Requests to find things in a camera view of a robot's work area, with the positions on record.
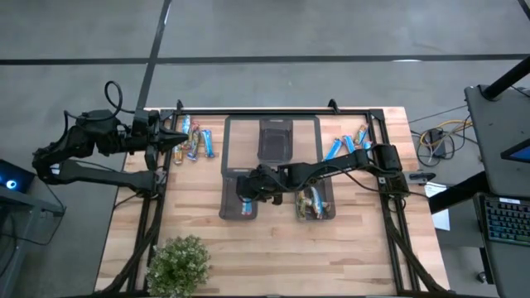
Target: gray floor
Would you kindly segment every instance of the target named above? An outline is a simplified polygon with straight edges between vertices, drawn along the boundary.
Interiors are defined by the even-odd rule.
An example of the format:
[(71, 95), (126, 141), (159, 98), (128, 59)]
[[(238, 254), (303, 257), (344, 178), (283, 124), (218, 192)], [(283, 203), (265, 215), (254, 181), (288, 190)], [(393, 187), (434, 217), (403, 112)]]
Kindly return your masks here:
[[(148, 57), (162, 0), (9, 0), (0, 3), (0, 59)], [(530, 21), (516, 0), (174, 0), (160, 56), (515, 54), (530, 48)], [(409, 119), (464, 104), (463, 89), (487, 84), (514, 60), (298, 65), (158, 65), (147, 106), (405, 106)], [(118, 81), (136, 105), (145, 65), (0, 66), (0, 158), (31, 169), (31, 153), (59, 137), (62, 110), (106, 107)], [(521, 85), (530, 86), (530, 79)], [(413, 123), (422, 131), (465, 109)], [(130, 121), (126, 115), (120, 115)], [(434, 172), (454, 184), (481, 171), (467, 144)], [(96, 161), (115, 169), (123, 155)], [(68, 206), (54, 241), (24, 263), (16, 297), (90, 293), (116, 188), (55, 187)], [(51, 199), (42, 185), (34, 195)], [(478, 250), (442, 246), (451, 289), (490, 295), (474, 274)]]

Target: black cable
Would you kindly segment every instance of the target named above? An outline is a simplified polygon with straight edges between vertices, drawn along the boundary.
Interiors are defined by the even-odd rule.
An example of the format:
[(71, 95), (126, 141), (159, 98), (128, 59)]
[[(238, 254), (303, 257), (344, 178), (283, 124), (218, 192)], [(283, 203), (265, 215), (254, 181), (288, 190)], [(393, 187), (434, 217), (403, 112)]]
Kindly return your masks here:
[(435, 166), (438, 166), (438, 164), (440, 164), (440, 162), (441, 162), (441, 160), (440, 160), (439, 158), (436, 158), (436, 159), (435, 159), (435, 160), (436, 160), (436, 163), (435, 163), (435, 164), (427, 164), (427, 163), (425, 163), (425, 162), (422, 161), (422, 159), (421, 159), (420, 157), (429, 157), (429, 158), (431, 158), (431, 156), (422, 156), (422, 155), (420, 155), (420, 148), (422, 148), (422, 145), (423, 145), (423, 144), (422, 144), (421, 142), (419, 142), (419, 143), (418, 143), (418, 146), (417, 146), (417, 148), (416, 148), (416, 158), (417, 158), (417, 160), (420, 161), (420, 163), (421, 163), (422, 165), (426, 166), (426, 167), (435, 167)]
[[(465, 122), (467, 122), (467, 120), (471, 117), (471, 115), (468, 115), (468, 117), (465, 119)], [(443, 133), (444, 133), (444, 137), (448, 137), (449, 140), (450, 140), (450, 143), (451, 143), (451, 148), (452, 150), (451, 151), (448, 151), (446, 154), (450, 154), (450, 157), (440, 157), (440, 156), (434, 156), (436, 158), (436, 161), (437, 163), (435, 164), (427, 164), (425, 163), (421, 157), (433, 157), (433, 156), (425, 156), (425, 155), (420, 155), (419, 154), (419, 151), (420, 151), (420, 148), (422, 146), (425, 146), (421, 143), (418, 144), (418, 147), (416, 148), (416, 157), (418, 159), (418, 161), (424, 165), (424, 166), (427, 166), (427, 167), (435, 167), (437, 166), (438, 164), (440, 164), (441, 160), (450, 160), (452, 159), (454, 156), (455, 156), (455, 152), (459, 151), (460, 149), (462, 149), (465, 145), (465, 141), (469, 141), (469, 142), (473, 142), (475, 144), (478, 145), (478, 142), (473, 140), (473, 139), (470, 139), (468, 137), (465, 136), (465, 129), (467, 128), (468, 126), (464, 125), (463, 128), (462, 128), (462, 135), (458, 134), (458, 133), (450, 133), (450, 132), (444, 132), (443, 129), (441, 130)], [(414, 135), (417, 135), (418, 137), (420, 137), (421, 135), (423, 135), (424, 133), (426, 132), (429, 132), (430, 130), (433, 130), (433, 129), (440, 129), (440, 128), (432, 128), (432, 129), (429, 129), (429, 130), (426, 130), (425, 132), (423, 133), (419, 133), (419, 132), (415, 132), (413, 130), (411, 130), (411, 133), (414, 134)], [(458, 147), (458, 148), (455, 148), (455, 140), (452, 138), (452, 136), (457, 136), (457, 137), (461, 137), (462, 138), (462, 144)]]
[(522, 94), (522, 95), (524, 95), (524, 96), (526, 96), (526, 97), (528, 97), (528, 98), (530, 99), (530, 95), (525, 94), (523, 91), (521, 91), (521, 90), (519, 90), (519, 89), (513, 87), (513, 85), (511, 85), (510, 87), (512, 87), (515, 91), (519, 92), (520, 94)]
[(48, 241), (46, 241), (44, 243), (40, 243), (40, 242), (37, 242), (35, 240), (31, 240), (31, 239), (28, 239), (28, 238), (13, 237), (13, 236), (5, 234), (5, 233), (2, 233), (1, 234), (2, 236), (8, 236), (8, 237), (11, 237), (11, 238), (15, 238), (17, 240), (28, 241), (29, 243), (33, 243), (33, 244), (41, 245), (41, 246), (46, 246), (46, 245), (51, 243), (51, 240), (53, 240), (53, 237), (55, 236), (55, 233), (59, 229), (60, 224), (62, 223), (63, 218), (65, 217), (66, 207), (63, 205), (63, 203), (60, 201), (60, 199), (57, 197), (57, 195), (53, 192), (53, 190), (51, 190), (50, 186), (48, 184), (46, 184), (46, 183), (44, 185), (46, 186), (46, 188), (48, 188), (48, 190), (50, 191), (51, 195), (53, 195), (53, 197), (59, 203), (60, 207), (63, 210), (63, 214), (60, 216), (59, 223), (55, 226), (55, 229), (53, 230), (53, 233), (51, 234), (51, 236), (48, 239)]
[[(471, 115), (469, 115), (469, 116), (465, 119), (464, 123), (467, 123), (467, 120), (468, 120), (470, 117), (471, 117)], [(455, 149), (455, 150), (453, 151), (453, 153), (459, 151), (460, 149), (462, 149), (462, 148), (464, 147), (464, 145), (465, 145), (465, 140), (466, 140), (466, 138), (465, 138), (465, 129), (466, 129), (466, 128), (467, 128), (467, 126), (464, 125), (464, 128), (462, 129), (462, 137), (463, 137), (463, 138), (462, 138), (462, 145), (460, 145), (460, 147), (458, 147), (458, 149)]]
[(130, 199), (136, 197), (137, 195), (138, 195), (138, 194), (131, 195), (130, 197), (124, 199), (123, 201), (120, 201), (119, 203), (116, 203), (116, 204), (114, 205), (113, 209), (116, 209), (119, 205), (121, 205), (121, 204), (123, 204), (123, 203), (129, 201)]
[(448, 110), (443, 111), (443, 112), (439, 112), (439, 113), (436, 113), (436, 114), (425, 116), (425, 117), (422, 117), (422, 118), (414, 119), (412, 121), (409, 121), (408, 124), (415, 123), (415, 122), (418, 122), (418, 121), (421, 121), (421, 120), (424, 120), (424, 119), (427, 119), (427, 118), (432, 118), (432, 117), (435, 117), (435, 116), (438, 116), (438, 115), (442, 115), (443, 113), (452, 112), (452, 111), (455, 111), (455, 110), (457, 110), (459, 108), (465, 108), (465, 107), (467, 107), (467, 104), (459, 106), (459, 107), (456, 107), (456, 108), (448, 109)]
[(105, 84), (104, 92), (105, 92), (105, 98), (110, 103), (110, 105), (113, 106), (114, 108), (116, 108), (117, 110), (121, 110), (124, 113), (132, 113), (132, 114), (134, 114), (134, 111), (127, 110), (125, 108), (122, 108), (121, 105), (117, 106), (115, 103), (113, 103), (113, 101), (108, 96), (108, 87), (109, 87), (110, 84), (113, 84), (114, 86), (116, 86), (116, 89), (118, 90), (118, 98), (119, 99), (123, 98), (122, 88), (119, 86), (119, 84), (114, 82), (114, 81), (107, 82), (107, 84)]
[(57, 146), (59, 146), (59, 144), (63, 142), (66, 137), (66, 134), (68, 134), (68, 113), (66, 111), (63, 111), (63, 115), (65, 116), (65, 129), (63, 130), (63, 134), (60, 136), (59, 141), (55, 142), (53, 147), (48, 149), (49, 151), (56, 149)]
[(11, 261), (13, 260), (13, 257), (15, 257), (15, 252), (17, 251), (17, 228), (15, 228), (15, 219), (13, 218), (12, 214), (9, 214), (11, 218), (11, 238), (13, 239), (13, 250), (11, 252), (11, 256), (9, 256), (6, 266), (2, 269), (0, 272), (0, 278), (6, 273), (7, 269), (9, 268), (9, 265), (11, 265)]
[(422, 196), (422, 197), (424, 197), (424, 198), (429, 199), (429, 197), (426, 196), (425, 194), (417, 193), (416, 191), (410, 191), (410, 190), (409, 190), (408, 193), (409, 193), (410, 195), (419, 195), (419, 196)]
[[(391, 200), (394, 202), (394, 204), (397, 204), (396, 197), (392, 197)], [(404, 210), (405, 207), (407, 207), (407, 201), (402, 196), (400, 196), (399, 197), (399, 202), (401, 202), (401, 209)], [(390, 210), (390, 212), (394, 212), (394, 213), (397, 212), (396, 210), (390, 209), (390, 206), (388, 206), (388, 210)]]
[[(108, 96), (108, 87), (110, 85), (114, 85), (116, 86), (116, 89), (118, 90), (118, 105), (115, 105), (112, 100), (110, 100), (110, 97)], [(83, 121), (90, 121), (90, 122), (97, 122), (97, 121), (105, 121), (105, 120), (109, 120), (109, 119), (112, 119), (114, 117), (116, 117), (116, 115), (118, 115), (118, 113), (120, 113), (121, 111), (124, 111), (126, 113), (134, 113), (130, 110), (123, 110), (122, 109), (122, 104), (123, 104), (123, 92), (122, 92), (122, 88), (119, 86), (118, 83), (114, 82), (114, 81), (109, 81), (107, 82), (107, 84), (105, 84), (105, 88), (104, 88), (104, 92), (105, 92), (105, 97), (107, 98), (107, 100), (110, 102), (110, 104), (116, 108), (116, 110), (114, 111), (114, 113), (108, 117), (103, 117), (103, 118), (87, 118), (85, 116), (74, 116), (72, 115), (70, 112), (66, 111), (65, 110), (65, 115), (68, 116), (68, 117), (71, 117), (75, 120), (83, 120)]]
[(377, 192), (381, 195), (420, 195), (422, 197), (426, 197), (428, 198), (426, 195), (424, 194), (420, 194), (420, 193), (417, 193), (417, 192), (414, 192), (414, 191), (408, 191), (408, 192), (402, 192), (402, 191), (398, 191), (398, 192), (391, 192), (391, 191), (381, 191), (381, 190), (376, 190), (376, 189), (373, 189), (373, 188), (369, 188), (368, 186), (364, 186), (362, 183), (360, 183), (357, 179), (355, 179), (352, 175), (350, 175), (347, 171), (344, 171), (342, 170), (341, 168), (339, 168), (338, 166), (329, 166), (329, 167), (332, 167), (332, 168), (335, 168), (339, 171), (341, 171), (344, 175), (348, 176), (348, 178), (350, 178), (353, 182), (355, 182), (358, 186), (360, 186), (362, 189), (365, 189), (365, 190), (369, 190), (369, 191), (373, 191), (373, 192)]
[(475, 141), (474, 139), (472, 139), (472, 138), (470, 138), (470, 137), (462, 136), (461, 134), (456, 133), (456, 132), (453, 133), (452, 135), (453, 135), (453, 136), (457, 136), (457, 137), (461, 137), (461, 138), (467, 140), (468, 142), (472, 142), (472, 143), (474, 143), (475, 145), (479, 145), (479, 143), (478, 143), (477, 141)]

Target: metal pole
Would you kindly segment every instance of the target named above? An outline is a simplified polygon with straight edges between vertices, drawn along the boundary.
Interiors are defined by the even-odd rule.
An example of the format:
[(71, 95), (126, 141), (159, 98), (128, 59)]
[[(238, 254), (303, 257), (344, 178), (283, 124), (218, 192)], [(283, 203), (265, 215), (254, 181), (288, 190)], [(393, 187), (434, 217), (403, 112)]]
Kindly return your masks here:
[(517, 83), (524, 76), (528, 75), (528, 73), (530, 73), (530, 56), (519, 62), (506, 74), (494, 81), (493, 84), (484, 89), (482, 94), (488, 100), (499, 100), (495, 98), (504, 92), (504, 90)]

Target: potted plant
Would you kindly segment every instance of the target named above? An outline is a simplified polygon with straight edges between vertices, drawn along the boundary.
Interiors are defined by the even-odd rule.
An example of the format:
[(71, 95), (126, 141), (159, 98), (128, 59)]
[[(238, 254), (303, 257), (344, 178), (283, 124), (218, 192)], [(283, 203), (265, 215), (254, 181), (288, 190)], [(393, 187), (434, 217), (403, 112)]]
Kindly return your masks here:
[(147, 269), (149, 294), (164, 297), (189, 297), (199, 284), (208, 280), (210, 255), (200, 238), (167, 239), (163, 248), (155, 247), (155, 255)]

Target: cable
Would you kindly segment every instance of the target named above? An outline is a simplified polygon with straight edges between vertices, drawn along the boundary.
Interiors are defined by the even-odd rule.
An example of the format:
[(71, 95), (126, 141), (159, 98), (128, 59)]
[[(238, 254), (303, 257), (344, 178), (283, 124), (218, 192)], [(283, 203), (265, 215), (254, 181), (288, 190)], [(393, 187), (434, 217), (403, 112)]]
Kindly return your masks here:
[(11, 265), (13, 257), (15, 257), (15, 252), (17, 251), (17, 228), (15, 228), (15, 219), (13, 218), (13, 215), (9, 215), (9, 217), (11, 218), (11, 238), (13, 239), (13, 251), (11, 252), (11, 256), (9, 256), (6, 262), (6, 266), (0, 272), (0, 278), (2, 278), (4, 273), (6, 273), (7, 269), (9, 268), (9, 265)]
[[(453, 129), (451, 132), (449, 132), (448, 134), (446, 134), (442, 139), (440, 139), (440, 143), (438, 144), (438, 146), (436, 146), (436, 148), (435, 148), (433, 151), (436, 152), (436, 150), (438, 150), (438, 148), (440, 148), (441, 144), (443, 144), (442, 141), (443, 141), (445, 138), (447, 138), (447, 136), (450, 136), (452, 133), (458, 132), (459, 130), (464, 130), (463, 133), (464, 133), (464, 137), (465, 137), (465, 129), (468, 127), (468, 125), (467, 125), (467, 119), (469, 119), (470, 117), (471, 117), (471, 115), (469, 115), (469, 116), (465, 119), (464, 124), (462, 124), (462, 127), (455, 127), (455, 129)], [(455, 149), (455, 151), (458, 151), (458, 150), (462, 149), (462, 147), (464, 146), (464, 144), (465, 144), (465, 139), (464, 139), (464, 141), (462, 142), (462, 146), (460, 146), (460, 148), (458, 148), (458, 149)]]
[(429, 115), (429, 116), (425, 116), (425, 117), (422, 117), (422, 118), (418, 118), (418, 119), (414, 119), (412, 121), (409, 121), (408, 124), (411, 124), (411, 123), (416, 123), (418, 121), (421, 121), (421, 120), (424, 120), (424, 119), (427, 119), (427, 118), (432, 118), (432, 117), (435, 117), (435, 116), (438, 116), (438, 115), (442, 115), (443, 113), (448, 113), (448, 112), (452, 112), (452, 111), (455, 111), (459, 108), (465, 108), (467, 107), (467, 104), (465, 105), (462, 105), (462, 106), (459, 106), (459, 107), (456, 107), (456, 108), (451, 108), (451, 109), (448, 109), (446, 111), (443, 111), (443, 112), (439, 112), (439, 113), (436, 113), (436, 114), (432, 114), (432, 115)]
[[(394, 201), (394, 204), (397, 204), (396, 197), (392, 197), (392, 198), (390, 198), (390, 199), (391, 199), (392, 201)], [(401, 202), (401, 209), (404, 210), (405, 207), (407, 207), (407, 201), (406, 201), (402, 196), (400, 196), (400, 197), (399, 197), (399, 202)], [(388, 210), (390, 210), (390, 212), (394, 212), (394, 213), (397, 212), (397, 210), (392, 210), (392, 209), (390, 209), (390, 206), (388, 206)]]
[[(108, 87), (110, 85), (114, 85), (116, 86), (116, 89), (118, 90), (118, 105), (116, 105), (115, 103), (113, 103), (112, 100), (110, 100), (110, 97), (108, 96)], [(104, 118), (87, 118), (83, 115), (81, 116), (74, 116), (72, 115), (70, 112), (66, 111), (65, 110), (65, 115), (70, 117), (70, 118), (73, 118), (75, 120), (84, 120), (84, 121), (90, 121), (90, 122), (98, 122), (98, 121), (105, 121), (105, 120), (109, 120), (109, 119), (112, 119), (114, 117), (116, 117), (116, 115), (118, 115), (118, 113), (120, 113), (121, 111), (124, 111), (125, 113), (134, 113), (133, 111), (130, 111), (130, 110), (123, 110), (122, 109), (122, 104), (123, 104), (123, 92), (122, 92), (122, 88), (119, 86), (118, 83), (114, 82), (114, 81), (109, 81), (107, 82), (107, 84), (105, 84), (105, 88), (104, 88), (104, 93), (105, 93), (105, 97), (107, 98), (108, 102), (116, 108), (116, 110), (114, 111), (114, 113), (110, 116), (107, 116), (107, 117), (104, 117)]]
[(513, 87), (513, 85), (511, 85), (510, 87), (512, 87), (515, 91), (519, 92), (520, 94), (522, 94), (522, 95), (524, 95), (524, 96), (526, 96), (526, 97), (528, 97), (528, 98), (530, 99), (530, 95), (525, 94), (523, 91), (521, 91), (521, 90), (519, 90), (519, 89)]
[(60, 227), (60, 224), (62, 223), (63, 221), (63, 218), (65, 217), (65, 211), (66, 211), (66, 207), (63, 205), (63, 203), (60, 201), (60, 199), (57, 197), (57, 195), (53, 192), (53, 190), (51, 190), (50, 186), (48, 184), (44, 184), (46, 186), (46, 188), (48, 188), (48, 190), (50, 191), (51, 195), (53, 195), (53, 197), (55, 198), (55, 200), (59, 203), (60, 207), (62, 208), (63, 210), (63, 214), (62, 216), (60, 217), (59, 219), (59, 223), (55, 226), (55, 229), (53, 230), (53, 233), (51, 233), (51, 236), (50, 238), (48, 239), (48, 241), (44, 242), (44, 243), (40, 243), (40, 242), (37, 242), (35, 240), (31, 240), (31, 239), (28, 239), (28, 238), (20, 238), (20, 237), (14, 237), (12, 235), (8, 235), (8, 234), (5, 234), (5, 233), (1, 233), (0, 235), (2, 236), (8, 236), (8, 237), (11, 237), (11, 238), (14, 238), (14, 239), (17, 239), (17, 240), (22, 240), (22, 241), (28, 241), (29, 243), (33, 243), (33, 244), (36, 244), (36, 245), (41, 245), (41, 246), (46, 246), (48, 244), (51, 243), (51, 240), (53, 240), (53, 237), (55, 236), (55, 233), (57, 232), (57, 230), (59, 229)]
[(116, 89), (118, 90), (118, 98), (119, 99), (122, 99), (123, 100), (123, 93), (122, 93), (122, 88), (119, 86), (118, 83), (114, 82), (114, 81), (109, 81), (107, 82), (107, 84), (105, 84), (105, 88), (104, 88), (104, 92), (105, 92), (105, 98), (107, 99), (107, 101), (110, 103), (111, 106), (113, 106), (114, 108), (116, 108), (117, 110), (121, 110), (122, 112), (124, 113), (132, 113), (134, 114), (134, 111), (132, 110), (127, 110), (125, 108), (122, 108), (121, 104), (118, 102), (118, 106), (113, 103), (113, 101), (110, 99), (110, 97), (108, 96), (108, 87), (109, 85), (113, 84), (114, 86), (116, 86)]
[[(473, 139), (470, 139), (470, 138), (465, 136), (465, 129), (468, 128), (468, 127), (471, 127), (473, 125), (473, 123), (471, 121), (469, 121), (469, 118), (470, 118), (470, 115), (465, 120), (449, 120), (449, 121), (445, 121), (445, 122), (437, 125), (434, 128), (427, 129), (425, 132), (422, 132), (422, 133), (415, 132), (415, 131), (411, 130), (411, 133), (415, 137), (420, 137), (420, 142), (418, 144), (418, 147), (416, 148), (416, 156), (417, 156), (418, 161), (424, 166), (434, 167), (434, 166), (437, 166), (441, 162), (441, 160), (450, 160), (450, 159), (452, 159), (455, 156), (455, 153), (464, 147), (466, 140), (471, 141), (471, 142), (473, 142), (475, 144), (478, 144), (477, 141), (475, 141)], [(452, 123), (459, 123), (460, 125), (457, 125), (456, 127), (454, 127), (449, 132), (445, 132), (443, 130), (443, 127), (445, 125), (447, 125), (447, 124), (452, 124)], [(429, 132), (432, 132), (434, 130), (437, 130), (438, 132), (442, 133), (443, 137), (440, 140), (436, 141), (436, 142), (430, 143), (426, 139), (426, 135), (429, 134)], [(460, 135), (460, 134), (456, 133), (458, 131), (462, 131), (463, 135)], [(455, 140), (452, 138), (452, 136), (457, 136), (457, 137), (461, 137), (462, 138), (462, 144), (458, 148), (455, 147)], [(451, 150), (448, 151), (446, 153), (446, 155), (450, 155), (450, 156), (434, 156), (434, 152), (436, 152), (438, 150), (438, 148), (447, 139), (449, 139), (449, 141), (450, 141)], [(420, 154), (420, 150), (421, 150), (422, 146), (427, 147), (429, 149), (430, 155), (426, 156), (426, 155)], [(425, 162), (422, 159), (422, 157), (429, 157), (429, 161)], [(433, 157), (436, 158), (436, 162), (434, 164), (431, 163), (431, 160), (432, 160)]]
[(130, 197), (124, 199), (123, 201), (120, 201), (119, 203), (116, 203), (116, 204), (114, 205), (114, 207), (113, 207), (113, 210), (115, 210), (119, 205), (121, 205), (121, 204), (127, 202), (128, 200), (130, 200), (130, 199), (136, 197), (137, 195), (138, 195), (138, 194), (131, 195)]
[(347, 171), (344, 171), (343, 169), (339, 168), (338, 166), (328, 166), (328, 167), (332, 167), (332, 168), (335, 168), (339, 171), (341, 171), (344, 175), (348, 176), (348, 178), (350, 178), (353, 182), (355, 182), (358, 186), (360, 186), (362, 189), (365, 189), (365, 190), (369, 190), (369, 191), (373, 191), (373, 192), (377, 192), (381, 195), (420, 195), (420, 196), (423, 196), (423, 197), (426, 197), (428, 198), (426, 195), (424, 194), (420, 194), (420, 193), (417, 193), (417, 192), (414, 192), (414, 191), (408, 191), (408, 192), (402, 192), (402, 191), (398, 191), (398, 192), (390, 192), (390, 191), (381, 191), (381, 190), (376, 190), (376, 189), (373, 189), (373, 188), (370, 188), (368, 186), (365, 186), (363, 185), (362, 183), (360, 183), (357, 179), (355, 179), (352, 175), (350, 175)]
[[(461, 123), (462, 126), (457, 126), (455, 127), (455, 130), (453, 130), (453, 132), (451, 132), (450, 134), (453, 134), (453, 133), (456, 133), (456, 132), (459, 132), (461, 131), (462, 129), (465, 129), (467, 127), (470, 127), (470, 126), (473, 126), (473, 123), (472, 122), (467, 122), (467, 121), (464, 121), (464, 120), (449, 120), (449, 121), (445, 121), (441, 124), (438, 124), (435, 128), (442, 128), (442, 131), (443, 131), (443, 127), (447, 124), (452, 124), (452, 123)], [(420, 137), (420, 143), (424, 146), (427, 146), (427, 144), (425, 143), (425, 136), (427, 135), (427, 133), (429, 133), (429, 131), (433, 130), (433, 129), (429, 129), (425, 132), (422, 133), (422, 136)], [(431, 146), (435, 146), (437, 145), (439, 142), (441, 142), (441, 140), (438, 140), (436, 142), (432, 142), (430, 145)]]

